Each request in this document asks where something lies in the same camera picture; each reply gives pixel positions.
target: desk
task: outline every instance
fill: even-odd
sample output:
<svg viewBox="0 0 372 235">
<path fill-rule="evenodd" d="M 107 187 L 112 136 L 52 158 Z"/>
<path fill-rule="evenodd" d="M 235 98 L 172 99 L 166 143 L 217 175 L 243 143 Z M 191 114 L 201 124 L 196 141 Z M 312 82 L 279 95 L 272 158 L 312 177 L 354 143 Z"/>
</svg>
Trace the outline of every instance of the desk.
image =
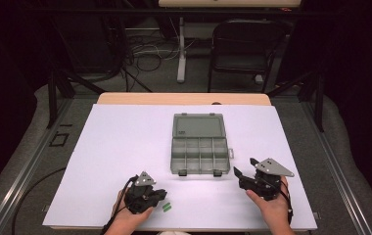
<svg viewBox="0 0 372 235">
<path fill-rule="evenodd" d="M 167 8 L 298 8 L 302 0 L 160 0 L 159 6 Z M 179 67 L 177 82 L 185 81 L 185 22 L 179 22 Z"/>
<path fill-rule="evenodd" d="M 213 102 L 222 105 L 208 105 Z M 117 191 L 129 177 L 146 170 L 157 180 L 155 189 L 165 189 L 167 196 L 139 230 L 266 230 L 259 210 L 238 187 L 232 171 L 216 178 L 171 174 L 171 129 L 173 114 L 178 113 L 223 114 L 228 146 L 235 153 L 231 167 L 244 174 L 255 173 L 250 158 L 273 158 L 291 170 L 296 175 L 288 179 L 295 211 L 292 226 L 317 228 L 279 117 L 266 95 L 212 93 L 101 95 L 43 224 L 102 227 L 110 218 Z M 166 203 L 172 209 L 163 212 Z"/>
</svg>

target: gray plastic organizer box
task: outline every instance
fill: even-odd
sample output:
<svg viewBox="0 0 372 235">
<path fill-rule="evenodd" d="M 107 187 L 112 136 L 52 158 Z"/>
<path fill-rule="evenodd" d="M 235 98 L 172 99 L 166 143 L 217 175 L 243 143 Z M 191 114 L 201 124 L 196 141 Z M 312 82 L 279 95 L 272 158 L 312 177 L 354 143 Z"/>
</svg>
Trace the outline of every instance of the gray plastic organizer box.
<svg viewBox="0 0 372 235">
<path fill-rule="evenodd" d="M 213 174 L 230 169 L 223 115 L 176 114 L 170 169 L 173 174 Z"/>
</svg>

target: hand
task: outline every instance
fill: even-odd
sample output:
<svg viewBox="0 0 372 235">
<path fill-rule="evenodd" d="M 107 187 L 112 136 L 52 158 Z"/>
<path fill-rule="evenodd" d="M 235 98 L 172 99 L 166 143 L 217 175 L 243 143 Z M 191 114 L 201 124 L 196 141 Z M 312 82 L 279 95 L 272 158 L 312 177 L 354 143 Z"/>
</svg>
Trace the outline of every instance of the hand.
<svg viewBox="0 0 372 235">
<path fill-rule="evenodd" d="M 281 181 L 288 185 L 286 177 L 281 176 Z M 284 185 L 281 185 L 281 191 L 286 195 L 289 193 Z M 283 195 L 279 194 L 276 199 L 271 201 L 265 201 L 252 190 L 247 190 L 247 195 L 261 210 L 262 217 L 272 234 L 295 234 L 288 222 L 289 208 Z"/>
<path fill-rule="evenodd" d="M 121 193 L 121 191 L 118 192 L 117 201 Z M 153 212 L 153 207 L 150 207 L 142 213 L 133 214 L 125 207 L 124 197 L 125 192 L 118 209 L 116 208 L 117 202 L 113 206 L 112 216 L 116 210 L 122 210 L 116 215 L 116 218 L 109 230 L 106 232 L 106 235 L 129 235 L 133 233 L 134 230 Z"/>
</svg>

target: office chair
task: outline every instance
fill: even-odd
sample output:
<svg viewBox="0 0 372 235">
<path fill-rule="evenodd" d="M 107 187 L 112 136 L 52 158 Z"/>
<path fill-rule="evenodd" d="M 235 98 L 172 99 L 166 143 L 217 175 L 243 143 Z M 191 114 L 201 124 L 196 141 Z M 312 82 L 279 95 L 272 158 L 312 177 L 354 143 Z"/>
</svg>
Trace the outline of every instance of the office chair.
<svg viewBox="0 0 372 235">
<path fill-rule="evenodd" d="M 220 23 L 213 31 L 210 52 L 208 92 L 211 89 L 212 71 L 260 74 L 265 79 L 264 93 L 275 51 L 287 34 L 282 23 L 255 20 L 229 20 Z"/>
</svg>

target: white paper sheet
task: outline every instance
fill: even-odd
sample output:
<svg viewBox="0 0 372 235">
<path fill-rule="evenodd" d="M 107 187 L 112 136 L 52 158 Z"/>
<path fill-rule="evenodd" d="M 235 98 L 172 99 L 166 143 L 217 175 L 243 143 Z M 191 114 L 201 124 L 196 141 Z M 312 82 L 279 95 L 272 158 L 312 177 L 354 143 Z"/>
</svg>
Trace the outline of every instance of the white paper sheet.
<svg viewBox="0 0 372 235">
<path fill-rule="evenodd" d="M 170 171 L 174 114 L 223 114 L 228 147 L 235 158 L 221 177 L 180 177 Z M 118 190 L 146 170 L 167 196 L 140 230 L 251 231 L 267 229 L 256 205 L 238 186 L 233 166 L 251 177 L 250 158 L 276 160 L 288 178 L 294 229 L 316 229 L 310 205 L 280 119 L 270 106 L 94 105 L 43 225 L 102 227 Z M 163 212 L 162 205 L 171 204 Z"/>
</svg>

